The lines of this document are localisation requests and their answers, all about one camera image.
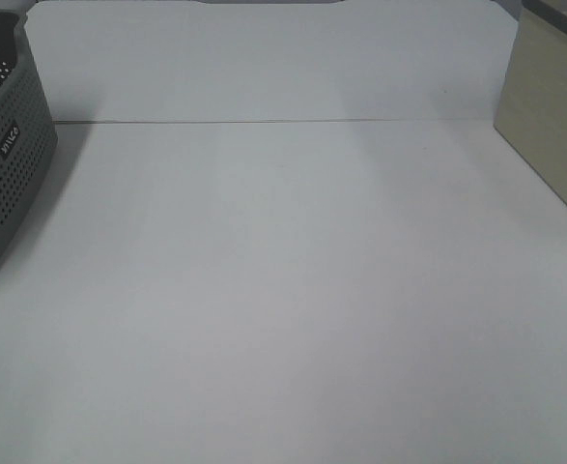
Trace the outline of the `beige plastic bin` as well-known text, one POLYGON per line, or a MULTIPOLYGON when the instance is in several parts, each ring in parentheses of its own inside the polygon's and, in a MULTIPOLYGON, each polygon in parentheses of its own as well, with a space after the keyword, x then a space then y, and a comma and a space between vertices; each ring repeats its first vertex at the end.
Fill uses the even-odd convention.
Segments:
POLYGON ((567 206, 567 1, 524 1, 494 119, 567 206))

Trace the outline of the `grey perforated plastic basket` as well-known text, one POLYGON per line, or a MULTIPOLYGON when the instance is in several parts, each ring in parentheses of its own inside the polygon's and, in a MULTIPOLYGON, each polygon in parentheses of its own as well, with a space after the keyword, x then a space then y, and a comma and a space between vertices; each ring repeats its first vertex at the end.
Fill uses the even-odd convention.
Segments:
POLYGON ((26 20, 0 10, 0 261, 37 198, 58 143, 26 20))

